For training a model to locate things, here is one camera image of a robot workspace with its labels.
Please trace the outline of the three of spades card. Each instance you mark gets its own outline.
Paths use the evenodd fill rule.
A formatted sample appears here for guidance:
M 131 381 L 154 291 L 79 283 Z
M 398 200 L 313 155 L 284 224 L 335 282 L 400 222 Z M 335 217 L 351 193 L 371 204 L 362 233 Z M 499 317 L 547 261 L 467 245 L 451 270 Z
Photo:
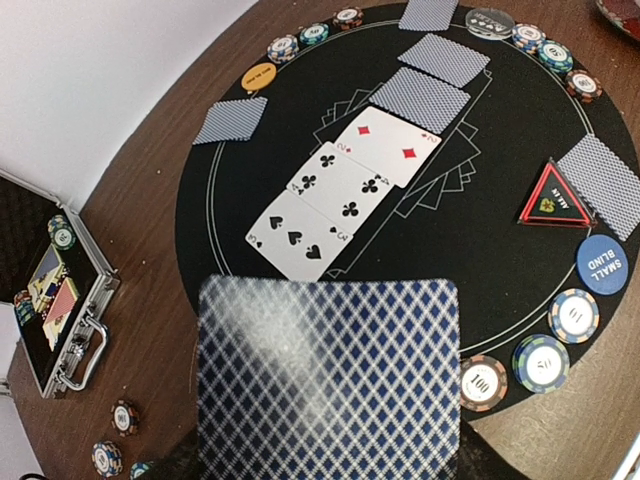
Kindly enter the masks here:
M 352 240 L 351 234 L 284 190 L 246 235 L 287 279 L 317 281 Z

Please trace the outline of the four of clubs card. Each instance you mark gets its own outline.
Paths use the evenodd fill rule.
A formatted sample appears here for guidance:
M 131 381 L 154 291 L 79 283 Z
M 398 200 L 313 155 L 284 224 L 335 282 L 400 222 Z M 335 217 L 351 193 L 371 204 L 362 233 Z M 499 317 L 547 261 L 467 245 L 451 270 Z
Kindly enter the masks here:
M 325 142 L 294 174 L 287 189 L 354 234 L 389 194 L 385 177 Z

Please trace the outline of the two of diamonds card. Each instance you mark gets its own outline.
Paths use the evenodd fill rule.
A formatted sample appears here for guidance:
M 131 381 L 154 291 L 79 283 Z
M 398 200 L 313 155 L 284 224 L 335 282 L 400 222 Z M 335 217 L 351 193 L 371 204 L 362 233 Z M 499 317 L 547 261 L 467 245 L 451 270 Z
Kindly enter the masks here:
M 440 143 L 437 135 L 369 106 L 349 123 L 334 146 L 405 188 Z

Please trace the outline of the grey playing card deck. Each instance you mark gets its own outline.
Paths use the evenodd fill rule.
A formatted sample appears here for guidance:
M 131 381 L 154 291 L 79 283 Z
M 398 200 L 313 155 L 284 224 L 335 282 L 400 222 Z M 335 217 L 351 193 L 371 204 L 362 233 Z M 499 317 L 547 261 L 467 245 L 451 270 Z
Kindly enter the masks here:
M 213 275 L 198 326 L 201 478 L 456 476 L 453 282 Z

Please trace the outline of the orange big blind button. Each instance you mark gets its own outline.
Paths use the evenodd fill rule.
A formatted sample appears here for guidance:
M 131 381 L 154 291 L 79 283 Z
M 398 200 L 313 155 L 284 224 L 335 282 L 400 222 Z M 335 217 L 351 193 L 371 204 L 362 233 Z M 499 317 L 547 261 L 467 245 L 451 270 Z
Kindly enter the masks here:
M 276 78 L 277 67 L 269 62 L 264 62 L 251 67 L 241 79 L 241 87 L 247 93 L 253 93 L 264 89 Z

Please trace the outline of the red triangular all-in marker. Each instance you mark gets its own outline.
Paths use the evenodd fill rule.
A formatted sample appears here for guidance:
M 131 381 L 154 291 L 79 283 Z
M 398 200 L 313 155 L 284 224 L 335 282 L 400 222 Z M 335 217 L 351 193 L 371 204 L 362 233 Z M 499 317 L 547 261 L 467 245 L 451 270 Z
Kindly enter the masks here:
M 550 158 L 524 204 L 518 223 L 593 228 L 596 220 L 557 163 Z

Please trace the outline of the brown 100 chip stack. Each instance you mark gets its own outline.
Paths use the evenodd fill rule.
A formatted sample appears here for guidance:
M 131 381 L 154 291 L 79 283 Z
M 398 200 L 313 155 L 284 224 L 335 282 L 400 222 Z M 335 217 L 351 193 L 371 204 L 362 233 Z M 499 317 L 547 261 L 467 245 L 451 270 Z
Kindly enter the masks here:
M 140 423 L 139 413 L 128 401 L 118 399 L 111 407 L 111 425 L 121 437 L 135 435 Z

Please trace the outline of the black white dealer button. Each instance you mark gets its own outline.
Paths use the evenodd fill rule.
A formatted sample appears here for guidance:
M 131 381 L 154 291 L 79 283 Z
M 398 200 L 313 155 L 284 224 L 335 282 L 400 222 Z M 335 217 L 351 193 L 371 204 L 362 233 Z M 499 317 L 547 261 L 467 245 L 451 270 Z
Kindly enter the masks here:
M 495 8 L 475 8 L 465 16 L 467 30 L 486 40 L 504 40 L 512 36 L 515 26 L 513 18 L 506 12 Z

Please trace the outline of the blue small blind button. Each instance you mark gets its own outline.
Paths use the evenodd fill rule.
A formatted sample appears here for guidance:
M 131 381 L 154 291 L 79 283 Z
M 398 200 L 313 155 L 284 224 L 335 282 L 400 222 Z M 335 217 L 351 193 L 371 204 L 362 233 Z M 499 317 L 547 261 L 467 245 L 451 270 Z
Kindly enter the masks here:
M 629 277 L 624 249 L 614 238 L 604 234 L 589 236 L 580 244 L 576 268 L 586 287 L 598 295 L 618 293 Z

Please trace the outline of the green blue 50 chip stack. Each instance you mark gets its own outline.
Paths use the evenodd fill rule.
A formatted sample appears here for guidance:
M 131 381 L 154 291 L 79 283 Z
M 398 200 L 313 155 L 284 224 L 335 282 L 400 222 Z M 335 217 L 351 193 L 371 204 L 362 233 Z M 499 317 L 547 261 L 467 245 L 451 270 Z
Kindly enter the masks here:
M 135 462 L 130 468 L 129 479 L 130 480 L 135 480 L 136 478 L 138 478 L 141 475 L 145 474 L 146 472 L 150 471 L 153 466 L 154 466 L 154 462 L 153 461 Z

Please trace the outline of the blue white 10 chip stack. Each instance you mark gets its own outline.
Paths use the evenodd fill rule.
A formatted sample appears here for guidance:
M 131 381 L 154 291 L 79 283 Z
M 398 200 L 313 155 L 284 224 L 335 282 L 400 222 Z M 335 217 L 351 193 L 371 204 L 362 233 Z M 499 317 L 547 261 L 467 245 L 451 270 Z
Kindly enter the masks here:
M 114 442 L 95 443 L 91 458 L 97 473 L 103 478 L 117 476 L 123 470 L 122 453 Z

